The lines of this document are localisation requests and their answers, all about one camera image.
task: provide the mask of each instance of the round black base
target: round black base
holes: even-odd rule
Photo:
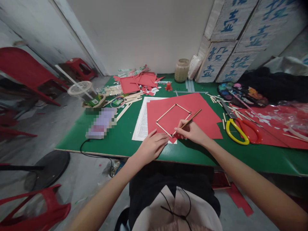
[[[24,183],[24,189],[30,192],[51,186],[64,173],[70,158],[69,152],[58,150],[45,155],[34,165],[44,166],[44,169],[29,172]]]

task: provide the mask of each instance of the table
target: table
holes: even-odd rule
[[[185,82],[176,83],[174,81],[174,74],[158,75],[158,77],[162,76],[165,76],[163,80],[172,81],[171,85],[173,91],[186,91]],[[111,78],[106,85],[111,86],[113,83],[114,79]],[[165,91],[164,87],[166,85],[159,84],[159,86],[162,88],[154,97],[176,96],[173,91]],[[194,82],[195,91],[208,91],[211,95],[218,94],[217,87],[217,83]],[[208,95],[201,95],[222,119],[224,109],[219,104],[214,104]],[[141,141],[132,140],[141,105],[142,100],[133,103],[104,139],[86,142],[82,147],[82,151],[85,153],[101,154],[102,156],[111,158],[130,157],[134,154],[141,144]],[[85,133],[95,118],[96,115],[86,115],[84,112],[62,141],[56,146],[56,149],[80,152],[80,146],[86,140]],[[307,150],[293,150],[269,145],[239,145],[229,138],[227,133],[223,130],[222,123],[218,123],[218,126],[221,129],[223,139],[216,140],[216,142],[254,170],[259,172],[308,176]],[[168,144],[160,154],[158,160],[218,166],[218,163],[207,150],[190,140],[178,140],[178,144]]]

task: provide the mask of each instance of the floor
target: floor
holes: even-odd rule
[[[98,77],[92,80],[95,88],[102,87],[108,77]],[[61,94],[56,101],[61,107],[48,105],[38,110],[33,117],[21,120],[15,127],[20,131],[37,134],[36,138],[15,138],[9,143],[0,145],[0,163],[15,165],[33,165],[45,154],[52,151],[65,136],[75,120],[83,112],[79,99]],[[62,184],[59,196],[63,203],[71,203],[72,209],[68,217],[55,225],[53,230],[66,230],[80,209],[103,185],[110,180],[108,170],[110,161],[102,158],[86,157],[71,153],[70,163],[57,183]],[[25,193],[23,182],[26,172],[0,172],[0,199]],[[221,204],[220,221],[223,229],[228,230],[278,230],[276,226],[245,196],[254,213],[246,217],[242,209],[238,209],[230,196],[224,191],[216,191],[215,196]],[[100,230],[114,230],[120,212],[129,205],[128,186],[111,210]],[[4,211],[0,209],[0,218]]]

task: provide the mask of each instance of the person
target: person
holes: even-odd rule
[[[278,229],[308,230],[308,214],[290,197],[210,139],[195,122],[181,129],[186,122],[181,120],[175,128],[179,138],[186,137],[207,149]],[[222,230],[220,204],[204,174],[146,178],[151,172],[146,167],[160,155],[168,140],[167,134],[152,131],[122,169],[79,212],[68,230],[99,230],[130,181],[130,230]],[[134,181],[139,171],[141,180]]]

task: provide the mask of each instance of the square frame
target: square frame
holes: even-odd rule
[[[174,135],[176,134],[176,132],[174,132],[173,134],[169,134],[162,126],[159,125],[158,121],[159,121],[165,114],[167,114],[167,112],[169,112],[174,106],[179,106],[180,108],[182,108],[183,110],[185,110],[185,111],[188,112],[188,116],[187,116],[185,119],[187,119],[187,118],[192,114],[192,112],[186,110],[185,108],[181,107],[181,106],[178,105],[178,104],[175,104],[175,105],[173,105],[168,111],[166,111],[158,120],[156,120],[155,123],[156,123],[165,133],[167,133],[167,135],[170,136],[171,138],[174,137]]]

